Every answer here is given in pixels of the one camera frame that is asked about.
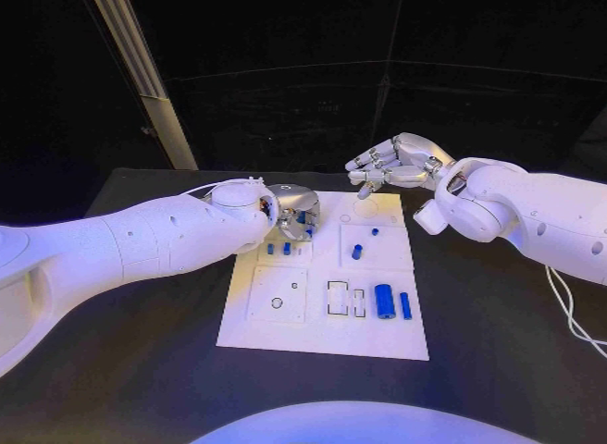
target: blue cylinder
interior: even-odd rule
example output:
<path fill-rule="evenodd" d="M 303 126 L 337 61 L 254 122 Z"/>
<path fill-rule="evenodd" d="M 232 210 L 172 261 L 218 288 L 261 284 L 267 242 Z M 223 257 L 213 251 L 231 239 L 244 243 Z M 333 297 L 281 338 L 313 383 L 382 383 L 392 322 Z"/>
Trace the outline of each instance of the blue cylinder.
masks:
<path fill-rule="evenodd" d="M 407 293 L 401 293 L 401 306 L 402 306 L 402 318 L 412 318 L 412 309 L 409 308 L 409 296 Z"/>
<path fill-rule="evenodd" d="M 381 284 L 376 286 L 375 292 L 379 319 L 394 319 L 396 317 L 396 309 L 394 308 L 392 287 L 388 284 Z"/>
<path fill-rule="evenodd" d="M 363 255 L 363 245 L 356 244 L 353 247 L 352 259 L 359 260 L 362 255 Z"/>

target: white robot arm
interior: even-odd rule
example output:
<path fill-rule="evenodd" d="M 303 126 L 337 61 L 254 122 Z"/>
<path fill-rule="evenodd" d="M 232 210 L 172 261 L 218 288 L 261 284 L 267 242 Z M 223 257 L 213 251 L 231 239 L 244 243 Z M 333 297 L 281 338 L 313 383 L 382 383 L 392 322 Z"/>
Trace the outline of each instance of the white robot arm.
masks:
<path fill-rule="evenodd" d="M 435 197 L 415 220 L 430 234 L 450 225 L 474 241 L 506 238 L 520 253 L 568 275 L 607 285 L 607 185 L 532 174 L 497 160 L 456 161 L 404 133 L 346 164 L 365 199 L 383 185 L 424 187 Z"/>
<path fill-rule="evenodd" d="M 320 208 L 308 189 L 234 179 L 203 200 L 189 195 L 196 190 L 107 216 L 43 227 L 0 227 L 0 376 L 94 295 L 249 251 L 274 226 L 298 240 L 310 237 Z M 311 209 L 304 229 L 293 234 L 291 219 L 298 210 Z"/>

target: robotic hand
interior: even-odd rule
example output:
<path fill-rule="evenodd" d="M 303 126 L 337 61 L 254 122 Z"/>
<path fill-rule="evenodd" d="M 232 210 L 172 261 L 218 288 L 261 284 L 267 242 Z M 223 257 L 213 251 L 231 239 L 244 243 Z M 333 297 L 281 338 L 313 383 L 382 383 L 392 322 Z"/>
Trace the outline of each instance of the robotic hand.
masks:
<path fill-rule="evenodd" d="M 94 295 L 252 250 L 274 227 L 291 239 L 310 238 L 320 212 L 313 191 L 265 187 L 262 179 L 213 185 L 203 199 L 189 193 L 209 186 L 107 216 L 0 227 L 0 376 Z"/>
<path fill-rule="evenodd" d="M 404 133 L 346 164 L 365 199 L 389 183 L 435 192 L 414 214 L 427 232 L 451 226 L 480 242 L 506 238 L 520 253 L 564 273 L 607 285 L 607 185 L 528 173 L 481 158 L 458 161 Z"/>

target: white cable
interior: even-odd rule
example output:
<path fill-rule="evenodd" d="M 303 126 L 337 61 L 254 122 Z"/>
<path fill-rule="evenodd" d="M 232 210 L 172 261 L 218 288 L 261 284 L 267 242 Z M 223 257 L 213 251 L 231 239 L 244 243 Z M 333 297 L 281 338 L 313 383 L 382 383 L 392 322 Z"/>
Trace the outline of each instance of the white cable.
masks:
<path fill-rule="evenodd" d="M 552 279 L 552 275 L 549 274 L 549 270 L 552 270 L 554 276 L 556 277 L 556 279 L 559 280 L 559 282 L 562 283 L 562 286 L 565 288 L 568 305 L 565 305 L 565 301 L 562 300 L 562 296 L 561 296 L 559 291 L 556 289 L 556 285 L 554 284 L 554 279 Z M 584 328 L 580 326 L 580 323 L 574 319 L 574 296 L 572 296 L 572 291 L 569 290 L 569 287 L 567 286 L 567 283 L 562 280 L 562 277 L 561 277 L 559 273 L 548 265 L 545 266 L 545 272 L 546 272 L 546 279 L 549 280 L 549 285 L 551 285 L 552 290 L 554 290 L 554 294 L 556 295 L 556 299 L 559 300 L 562 310 L 565 311 L 565 314 L 567 314 L 567 325 L 569 327 L 569 331 L 572 332 L 572 334 L 574 334 L 574 336 L 577 338 L 585 340 L 587 342 L 590 342 L 592 344 L 594 348 L 597 349 L 597 352 L 607 358 L 607 351 L 600 348 L 600 345 L 607 346 L 607 341 L 605 340 L 592 339 L 591 336 L 588 335 L 587 331 L 584 330 Z M 577 333 L 577 330 L 574 329 L 574 327 L 577 327 L 577 329 L 580 330 L 580 333 L 582 333 L 582 335 L 580 335 Z"/>
<path fill-rule="evenodd" d="M 249 178 L 249 179 L 231 179 L 231 180 L 223 180 L 221 182 L 208 183 L 206 185 L 203 185 L 200 187 L 196 187 L 196 188 L 192 188 L 190 190 L 182 192 L 180 195 L 190 194 L 190 193 L 193 193 L 197 190 L 203 190 L 205 188 L 218 187 L 219 185 L 223 185 L 225 183 L 259 183 L 261 184 L 262 183 L 262 178 L 259 178 L 259 179 L 254 179 L 254 178 Z"/>

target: dark table surface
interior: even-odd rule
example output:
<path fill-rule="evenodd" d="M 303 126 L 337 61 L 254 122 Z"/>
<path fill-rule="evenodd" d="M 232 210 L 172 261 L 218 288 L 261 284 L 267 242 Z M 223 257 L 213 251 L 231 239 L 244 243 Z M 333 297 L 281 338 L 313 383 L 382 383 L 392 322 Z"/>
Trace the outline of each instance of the dark table surface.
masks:
<path fill-rule="evenodd" d="M 115 170 L 88 216 L 249 173 Z M 254 174 L 319 191 L 345 175 Z M 383 401 L 542 442 L 607 442 L 607 361 L 575 339 L 543 266 L 506 241 L 430 236 L 402 196 L 430 362 L 216 347 L 235 257 L 99 294 L 0 379 L 0 442 L 183 443 L 275 407 Z M 607 288 L 578 279 L 578 320 L 607 339 Z"/>

